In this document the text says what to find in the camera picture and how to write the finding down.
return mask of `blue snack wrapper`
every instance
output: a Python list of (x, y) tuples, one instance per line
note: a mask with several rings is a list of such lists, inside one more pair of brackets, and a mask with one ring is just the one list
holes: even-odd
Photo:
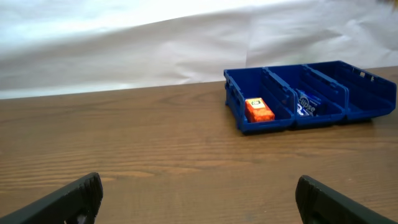
[(300, 116), (310, 116), (300, 103), (297, 103), (297, 113)]
[(315, 116), (320, 113), (322, 114), (326, 109), (326, 104), (322, 103), (320, 98), (310, 93), (306, 93), (303, 90), (295, 89), (295, 91), (298, 94), (298, 104), (300, 104), (311, 116)]

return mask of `white paper background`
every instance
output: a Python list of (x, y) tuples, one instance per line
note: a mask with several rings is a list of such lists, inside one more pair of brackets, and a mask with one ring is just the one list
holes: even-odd
[(226, 68), (398, 65), (374, 0), (0, 2), (0, 98), (223, 80)]

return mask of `brown wooden surface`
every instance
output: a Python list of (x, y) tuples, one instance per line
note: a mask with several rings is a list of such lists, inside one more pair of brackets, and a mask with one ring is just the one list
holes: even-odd
[(398, 221), (396, 110), (243, 136), (224, 100), (215, 82), (0, 101), (0, 216), (99, 172), (99, 224), (300, 223), (307, 174)]

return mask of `blue container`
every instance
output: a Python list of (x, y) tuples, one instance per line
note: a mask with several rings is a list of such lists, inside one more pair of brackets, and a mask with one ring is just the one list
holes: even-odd
[[(326, 110), (317, 116), (300, 116), (295, 110), (294, 115), (298, 128), (329, 125), (344, 118), (347, 89), (336, 81), (322, 77), (318, 71), (304, 65), (266, 67), (264, 70), (281, 77), (291, 89), (303, 90), (320, 98), (322, 104), (326, 106)], [(297, 92), (294, 94), (297, 104), (299, 100)]]
[[(395, 83), (341, 61), (232, 69), (225, 70), (224, 76), (226, 104), (244, 133), (369, 119), (396, 107)], [(317, 116), (300, 116), (294, 89), (320, 98), (326, 109)], [(245, 100), (257, 97), (274, 112), (274, 121), (248, 122)]]
[(321, 77), (347, 87), (346, 120), (370, 119), (391, 113), (396, 108), (397, 85), (342, 61), (308, 64)]
[[(293, 125), (295, 96), (293, 90), (280, 83), (279, 77), (263, 72), (263, 68), (225, 70), (226, 104), (231, 108), (237, 127), (243, 132), (277, 131)], [(274, 112), (275, 120), (249, 123), (244, 115), (245, 100), (261, 97)]]

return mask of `white label on orange box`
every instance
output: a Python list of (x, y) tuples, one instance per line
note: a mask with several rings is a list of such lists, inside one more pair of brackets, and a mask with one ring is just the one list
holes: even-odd
[(246, 101), (248, 101), (254, 109), (260, 109), (266, 107), (261, 98), (247, 99)]

